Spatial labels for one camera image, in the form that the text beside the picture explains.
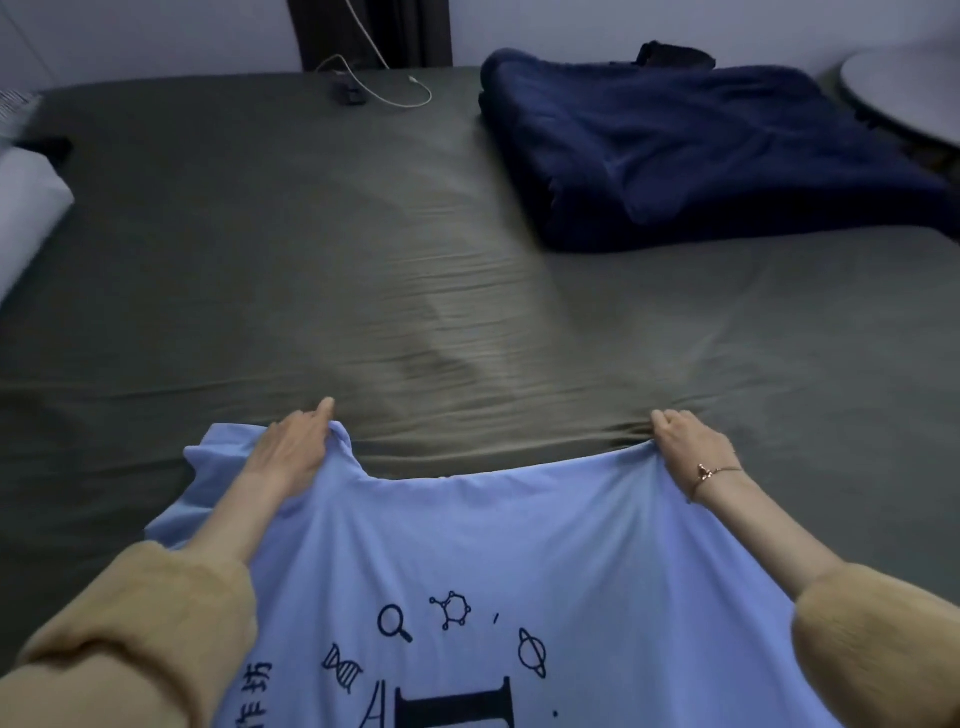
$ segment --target navy blue blanket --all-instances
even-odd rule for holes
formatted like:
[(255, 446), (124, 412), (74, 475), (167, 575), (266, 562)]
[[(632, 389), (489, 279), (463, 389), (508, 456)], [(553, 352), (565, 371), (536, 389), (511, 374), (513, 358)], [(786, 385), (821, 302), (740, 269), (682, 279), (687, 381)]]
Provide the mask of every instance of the navy blue blanket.
[(602, 253), (875, 225), (957, 231), (948, 185), (804, 73), (484, 63), (480, 107), (544, 243)]

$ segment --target bed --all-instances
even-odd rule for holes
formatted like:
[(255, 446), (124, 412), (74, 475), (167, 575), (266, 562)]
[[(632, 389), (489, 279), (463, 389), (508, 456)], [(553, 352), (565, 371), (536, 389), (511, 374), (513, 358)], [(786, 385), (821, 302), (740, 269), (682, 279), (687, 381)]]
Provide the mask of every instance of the bed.
[[(960, 251), (884, 228), (544, 253), (479, 119), (339, 107), (311, 75), (51, 95), (75, 208), (0, 308), (0, 649), (12, 659), (190, 480), (214, 422), (338, 400), (367, 471), (730, 434), (844, 556), (960, 600)], [(369, 82), (414, 92), (405, 72)]]

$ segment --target charging cable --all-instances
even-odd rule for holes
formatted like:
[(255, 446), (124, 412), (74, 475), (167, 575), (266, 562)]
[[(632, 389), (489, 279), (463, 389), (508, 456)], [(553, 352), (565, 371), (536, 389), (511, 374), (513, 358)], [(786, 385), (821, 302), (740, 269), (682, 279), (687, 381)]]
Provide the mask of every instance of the charging cable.
[[(363, 33), (364, 37), (367, 39), (367, 42), (370, 44), (371, 48), (372, 48), (373, 51), (376, 53), (376, 56), (380, 59), (380, 62), (383, 63), (383, 67), (386, 68), (388, 71), (391, 70), (391, 69), (390, 69), (390, 65), (387, 63), (386, 59), (383, 58), (383, 54), (380, 53), (380, 49), (377, 48), (377, 47), (376, 47), (376, 43), (373, 42), (373, 38), (370, 37), (370, 34), (367, 33), (367, 29), (364, 28), (363, 23), (360, 22), (360, 16), (357, 15), (357, 11), (353, 9), (353, 5), (350, 3), (350, 0), (344, 0), (344, 2), (347, 3), (347, 7), (348, 7), (349, 10), (350, 10), (350, 14), (353, 15), (353, 20), (356, 21), (357, 27), (360, 29), (360, 31)], [(363, 88), (363, 89), (364, 89), (367, 93), (369, 93), (374, 99), (376, 99), (377, 101), (379, 101), (379, 102), (381, 102), (381, 103), (383, 103), (383, 104), (386, 104), (388, 107), (394, 107), (395, 109), (420, 109), (420, 108), (422, 108), (422, 107), (425, 107), (425, 106), (426, 106), (427, 104), (429, 104), (431, 101), (433, 101), (433, 91), (431, 91), (431, 90), (427, 87), (426, 84), (422, 84), (420, 81), (418, 81), (417, 79), (415, 79), (413, 76), (407, 76), (407, 80), (408, 80), (411, 84), (416, 84), (416, 85), (418, 85), (420, 88), (422, 88), (424, 91), (427, 92), (427, 99), (426, 99), (426, 101), (423, 101), (423, 102), (421, 102), (421, 103), (419, 103), (419, 104), (398, 104), (398, 103), (396, 103), (396, 102), (394, 102), (394, 101), (390, 101), (389, 99), (383, 98), (383, 97), (380, 96), (378, 93), (376, 93), (375, 91), (373, 91), (372, 89), (370, 89), (367, 85), (365, 85), (362, 81), (360, 81), (360, 79), (357, 78), (356, 74), (353, 73), (353, 69), (350, 68), (350, 64), (347, 62), (347, 59), (345, 59), (345, 58), (344, 58), (342, 55), (340, 55), (339, 53), (337, 53), (337, 54), (335, 54), (335, 55), (333, 55), (333, 56), (330, 56), (330, 58), (328, 58), (326, 61), (324, 61), (323, 63), (321, 63), (320, 65), (318, 65), (317, 68), (316, 68), (316, 70), (314, 70), (314, 73), (320, 73), (320, 71), (322, 71), (322, 70), (324, 69), (324, 67), (325, 67), (328, 63), (330, 63), (331, 61), (339, 61), (339, 62), (341, 62), (341, 63), (344, 65), (344, 68), (347, 69), (347, 73), (349, 73), (350, 77), (352, 77), (352, 79), (357, 83), (357, 85), (359, 85), (361, 88)]]

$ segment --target light blue t-shirt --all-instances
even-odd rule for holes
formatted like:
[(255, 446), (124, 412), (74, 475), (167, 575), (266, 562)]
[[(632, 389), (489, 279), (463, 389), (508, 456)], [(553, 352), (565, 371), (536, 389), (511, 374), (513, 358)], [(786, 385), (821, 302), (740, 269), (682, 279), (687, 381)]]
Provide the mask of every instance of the light blue t-shirt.
[[(147, 528), (181, 546), (262, 427), (214, 425)], [(793, 608), (656, 447), (380, 480), (331, 426), (251, 564), (259, 639), (217, 728), (811, 728)]]

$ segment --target hand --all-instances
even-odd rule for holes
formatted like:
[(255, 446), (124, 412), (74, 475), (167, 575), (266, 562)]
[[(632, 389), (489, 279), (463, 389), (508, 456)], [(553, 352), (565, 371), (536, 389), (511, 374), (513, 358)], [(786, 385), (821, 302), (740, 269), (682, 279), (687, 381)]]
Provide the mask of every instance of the hand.
[(324, 462), (333, 404), (333, 399), (327, 397), (313, 412), (294, 412), (279, 425), (270, 425), (241, 475), (262, 476), (276, 484), (283, 497), (303, 493)]
[(697, 490), (700, 465), (709, 470), (741, 467), (727, 436), (704, 425), (692, 412), (655, 410), (651, 419), (666, 469), (685, 496)]

